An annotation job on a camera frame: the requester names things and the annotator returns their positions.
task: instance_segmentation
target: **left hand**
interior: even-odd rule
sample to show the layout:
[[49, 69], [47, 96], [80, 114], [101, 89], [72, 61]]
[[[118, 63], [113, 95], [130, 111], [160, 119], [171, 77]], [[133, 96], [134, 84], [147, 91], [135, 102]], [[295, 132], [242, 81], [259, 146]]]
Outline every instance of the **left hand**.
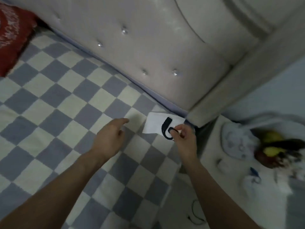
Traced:
[[120, 118], [113, 119], [106, 124], [97, 133], [91, 148], [91, 152], [103, 162], [107, 162], [111, 157], [117, 154], [124, 142], [125, 136], [125, 132], [120, 129], [125, 123], [128, 122], [129, 119]]

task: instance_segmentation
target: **forearm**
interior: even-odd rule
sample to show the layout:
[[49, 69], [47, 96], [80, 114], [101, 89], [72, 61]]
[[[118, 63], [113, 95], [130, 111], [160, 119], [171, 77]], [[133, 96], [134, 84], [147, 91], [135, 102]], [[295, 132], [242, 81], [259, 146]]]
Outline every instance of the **forearm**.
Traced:
[[0, 228], [61, 228], [80, 193], [105, 161], [88, 152], [0, 222]]
[[197, 158], [183, 160], [211, 229], [259, 229], [257, 224], [221, 189]]

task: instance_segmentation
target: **hand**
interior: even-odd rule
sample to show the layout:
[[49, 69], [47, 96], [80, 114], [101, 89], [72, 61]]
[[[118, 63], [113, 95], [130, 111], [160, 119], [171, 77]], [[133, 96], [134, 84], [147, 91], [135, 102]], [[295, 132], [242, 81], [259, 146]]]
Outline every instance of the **hand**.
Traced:
[[123, 142], [125, 132], [121, 127], [128, 123], [129, 119], [113, 119], [106, 124], [96, 135], [91, 152], [94, 153], [101, 162], [107, 162], [118, 153]]
[[188, 125], [182, 124], [177, 125], [175, 130], [171, 130], [170, 134], [177, 144], [181, 160], [197, 158], [196, 136], [193, 129]]

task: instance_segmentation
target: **white wall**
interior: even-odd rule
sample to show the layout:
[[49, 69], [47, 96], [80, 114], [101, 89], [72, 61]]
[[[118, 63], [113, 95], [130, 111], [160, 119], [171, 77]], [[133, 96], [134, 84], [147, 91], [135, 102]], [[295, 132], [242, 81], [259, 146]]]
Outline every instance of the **white wall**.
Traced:
[[[294, 114], [305, 118], [305, 57], [229, 107], [223, 115], [235, 121], [266, 112]], [[281, 123], [272, 128], [286, 137], [305, 139], [305, 127]]]

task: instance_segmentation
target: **black cable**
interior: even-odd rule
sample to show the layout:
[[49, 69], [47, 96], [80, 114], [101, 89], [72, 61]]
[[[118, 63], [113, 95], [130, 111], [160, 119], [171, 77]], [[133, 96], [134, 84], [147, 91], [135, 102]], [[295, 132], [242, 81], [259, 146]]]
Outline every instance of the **black cable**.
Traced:
[[197, 219], [199, 219], [199, 220], [202, 221], [202, 222], [201, 222], [201, 223], [195, 223], [195, 222], [191, 219], [190, 216], [188, 216], [188, 220], [190, 220], [194, 225], [200, 226], [200, 225], [203, 225], [204, 223], [206, 223], [206, 221], [205, 221], [203, 218], [198, 217], [198, 216], [195, 215], [195, 213], [194, 213], [194, 205], [195, 205], [195, 202], [197, 202], [197, 201], [199, 202], [198, 199], [195, 199], [195, 200], [193, 200], [193, 202], [192, 202], [192, 213], [193, 213], [193, 215], [194, 215]]

